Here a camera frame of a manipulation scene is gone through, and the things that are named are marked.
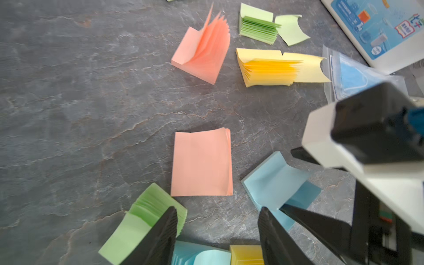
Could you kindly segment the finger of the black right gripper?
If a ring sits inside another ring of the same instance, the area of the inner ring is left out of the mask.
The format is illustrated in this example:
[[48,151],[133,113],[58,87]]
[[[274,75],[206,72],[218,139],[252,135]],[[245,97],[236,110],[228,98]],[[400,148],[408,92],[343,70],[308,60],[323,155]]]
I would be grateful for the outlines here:
[[[330,152],[330,155],[332,153],[334,153],[334,148],[325,148],[326,151],[325,152]],[[315,165],[319,165],[325,168],[331,168],[334,170],[339,170],[339,171],[344,171],[344,172],[348,172],[344,167],[326,167],[324,165],[322,165],[319,161],[317,161],[314,156],[308,152],[308,150],[304,149],[303,146],[300,146],[298,148],[294,148],[290,150],[290,153],[292,155],[293,158],[298,159],[298,160],[302,160],[305,162],[309,162]]]
[[348,223],[288,204],[283,205],[280,211],[307,229],[342,262],[352,261],[351,226]]

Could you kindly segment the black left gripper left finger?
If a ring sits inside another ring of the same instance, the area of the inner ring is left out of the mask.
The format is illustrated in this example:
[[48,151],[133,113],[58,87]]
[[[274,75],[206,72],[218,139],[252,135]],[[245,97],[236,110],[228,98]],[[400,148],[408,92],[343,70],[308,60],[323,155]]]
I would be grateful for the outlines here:
[[124,265],[169,265],[172,261],[177,234],[177,209],[169,207],[142,239]]

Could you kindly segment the pink memo pad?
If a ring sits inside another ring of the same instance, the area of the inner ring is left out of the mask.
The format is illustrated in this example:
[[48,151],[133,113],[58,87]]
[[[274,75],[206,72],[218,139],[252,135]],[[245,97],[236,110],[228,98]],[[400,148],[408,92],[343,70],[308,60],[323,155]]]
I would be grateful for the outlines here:
[[175,133],[171,195],[233,195],[230,129]]

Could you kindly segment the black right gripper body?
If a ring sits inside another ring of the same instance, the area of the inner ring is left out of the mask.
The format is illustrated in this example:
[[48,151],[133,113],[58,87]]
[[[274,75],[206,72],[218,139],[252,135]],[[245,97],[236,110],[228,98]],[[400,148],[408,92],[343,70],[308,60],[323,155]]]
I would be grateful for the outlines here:
[[424,236],[357,181],[349,251],[352,265],[422,265]]

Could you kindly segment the small yellow memo pad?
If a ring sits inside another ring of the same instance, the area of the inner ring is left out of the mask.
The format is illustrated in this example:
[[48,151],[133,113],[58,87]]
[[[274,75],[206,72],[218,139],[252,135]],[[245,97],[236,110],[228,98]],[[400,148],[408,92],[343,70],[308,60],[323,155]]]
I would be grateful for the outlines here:
[[231,265],[264,265],[260,245],[230,245]]

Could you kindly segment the torn green memo page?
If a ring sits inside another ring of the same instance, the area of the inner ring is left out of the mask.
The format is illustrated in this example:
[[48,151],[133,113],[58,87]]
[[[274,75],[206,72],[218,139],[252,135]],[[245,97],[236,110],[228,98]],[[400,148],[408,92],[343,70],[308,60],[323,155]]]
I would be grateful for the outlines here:
[[298,19],[301,17],[302,15],[299,14],[279,15],[275,17],[274,22],[280,25],[277,32],[288,46],[293,46],[310,39],[310,36],[306,35],[298,24]]

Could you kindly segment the torn yellow memo page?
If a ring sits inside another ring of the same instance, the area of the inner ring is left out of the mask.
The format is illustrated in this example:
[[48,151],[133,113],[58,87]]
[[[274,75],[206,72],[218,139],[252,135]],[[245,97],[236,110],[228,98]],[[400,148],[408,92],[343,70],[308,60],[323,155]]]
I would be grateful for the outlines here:
[[284,53],[283,58],[290,61],[300,61],[297,65],[298,73],[294,82],[296,83],[328,83],[331,82],[326,77],[321,69],[321,62],[323,57],[298,54],[298,53]]

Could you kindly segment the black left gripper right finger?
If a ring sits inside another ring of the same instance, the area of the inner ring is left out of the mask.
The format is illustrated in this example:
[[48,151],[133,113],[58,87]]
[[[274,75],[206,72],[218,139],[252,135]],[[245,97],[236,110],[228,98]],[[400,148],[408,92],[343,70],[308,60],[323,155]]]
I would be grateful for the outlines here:
[[257,224],[265,265],[313,264],[268,208],[262,207]]

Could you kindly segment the large yellow memo pad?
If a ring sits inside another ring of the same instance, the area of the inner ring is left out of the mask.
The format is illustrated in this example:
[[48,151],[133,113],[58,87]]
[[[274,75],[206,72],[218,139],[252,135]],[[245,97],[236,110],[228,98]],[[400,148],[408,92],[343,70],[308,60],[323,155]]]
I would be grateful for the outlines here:
[[279,50],[237,48],[236,55],[246,87],[290,86],[303,63],[285,59]]

